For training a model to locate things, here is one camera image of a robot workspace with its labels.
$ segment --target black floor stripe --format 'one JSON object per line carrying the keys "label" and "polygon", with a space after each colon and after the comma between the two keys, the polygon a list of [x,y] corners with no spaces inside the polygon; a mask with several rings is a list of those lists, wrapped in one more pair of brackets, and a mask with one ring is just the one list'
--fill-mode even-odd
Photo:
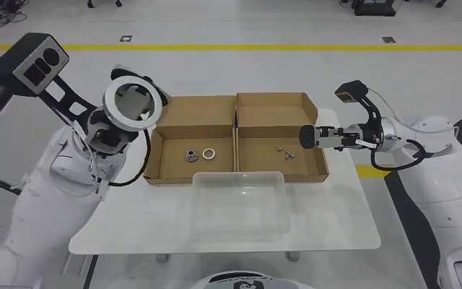
{"label": "black floor stripe", "polygon": [[88,269],[87,278],[85,279],[85,284],[83,289],[90,289],[90,283],[92,282],[93,273],[95,272],[96,263],[98,262],[99,255],[94,255],[92,262],[90,263],[90,268]]}
{"label": "black floor stripe", "polygon": [[7,182],[5,181],[0,181],[0,188],[2,189],[5,189],[13,194],[16,194],[19,196],[19,194],[21,194],[21,190],[20,189],[12,189],[12,185],[8,184]]}
{"label": "black floor stripe", "polygon": [[438,289],[440,250],[432,228],[427,218],[407,194],[397,172],[388,174],[385,182],[425,283],[428,289]]}

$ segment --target black cable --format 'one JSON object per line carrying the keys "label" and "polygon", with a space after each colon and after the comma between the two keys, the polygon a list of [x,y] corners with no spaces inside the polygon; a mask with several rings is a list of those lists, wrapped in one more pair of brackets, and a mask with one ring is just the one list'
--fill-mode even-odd
{"label": "black cable", "polygon": [[424,147],[413,139],[407,139],[406,141],[410,144],[415,145],[417,149],[419,149],[420,155],[414,162],[408,163],[407,165],[399,166],[397,168],[384,168],[384,167],[379,166],[375,162],[375,151],[376,150],[371,150],[370,151],[370,162],[372,163],[372,166],[380,171],[402,171],[407,168],[420,164],[425,159],[425,155],[427,155],[427,152],[425,151]]}
{"label": "black cable", "polygon": [[29,0],[0,0],[0,27],[26,20],[27,16],[20,9],[27,4]]}
{"label": "black cable", "polygon": [[147,129],[143,130],[143,132],[144,138],[146,139],[146,156],[144,157],[144,162],[143,166],[141,167],[141,170],[139,170],[139,172],[130,181],[126,181],[123,183],[110,182],[109,186],[128,186],[129,184],[134,183],[142,175],[144,170],[146,170],[147,161],[149,160],[149,156],[151,155],[151,139],[149,138],[149,132],[147,131]]}

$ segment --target metal nut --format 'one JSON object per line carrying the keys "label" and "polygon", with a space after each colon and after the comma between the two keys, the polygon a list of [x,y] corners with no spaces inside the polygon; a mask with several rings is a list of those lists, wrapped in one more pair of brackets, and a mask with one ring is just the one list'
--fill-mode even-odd
{"label": "metal nut", "polygon": [[197,151],[195,150],[188,150],[186,152],[186,161],[187,162],[195,162],[197,161],[197,159],[199,158],[199,154],[197,153]]}

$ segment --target open cardboard box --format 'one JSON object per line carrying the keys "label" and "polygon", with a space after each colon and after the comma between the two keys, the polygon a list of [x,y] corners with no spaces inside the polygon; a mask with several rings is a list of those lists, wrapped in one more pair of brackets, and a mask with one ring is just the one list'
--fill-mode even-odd
{"label": "open cardboard box", "polygon": [[[322,149],[304,150],[300,127],[315,124],[318,109],[305,93],[238,93],[237,171],[280,171],[286,182],[322,182],[328,176]],[[286,160],[285,150],[293,153]]]}
{"label": "open cardboard box", "polygon": [[[189,184],[197,172],[233,172],[235,160],[235,96],[174,97],[151,136],[151,155],[144,178],[150,184]],[[202,158],[206,148],[213,160]],[[186,151],[200,156],[193,163]]]}

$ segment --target metal ring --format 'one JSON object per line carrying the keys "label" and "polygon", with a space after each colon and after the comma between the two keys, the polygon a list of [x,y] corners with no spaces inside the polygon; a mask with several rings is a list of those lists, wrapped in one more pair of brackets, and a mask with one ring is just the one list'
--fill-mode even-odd
{"label": "metal ring", "polygon": [[[116,105],[116,92],[119,87],[123,85],[141,85],[146,88],[151,97],[154,99],[154,111],[152,115],[142,121],[135,121],[124,116],[117,108]],[[114,79],[110,84],[106,93],[104,94],[104,112],[110,121],[116,125],[119,129],[125,131],[141,131],[147,129],[150,126],[155,125],[159,120],[162,112],[162,100],[160,99],[159,93],[153,88],[153,86],[146,80],[140,77],[118,77]]]}
{"label": "metal ring", "polygon": [[[205,156],[205,154],[206,154],[207,152],[212,152],[212,155],[209,156],[209,157]],[[215,151],[214,151],[213,149],[211,149],[211,148],[205,149],[205,150],[202,152],[202,157],[203,157],[204,159],[206,159],[206,160],[212,160],[213,158],[215,158]]]}

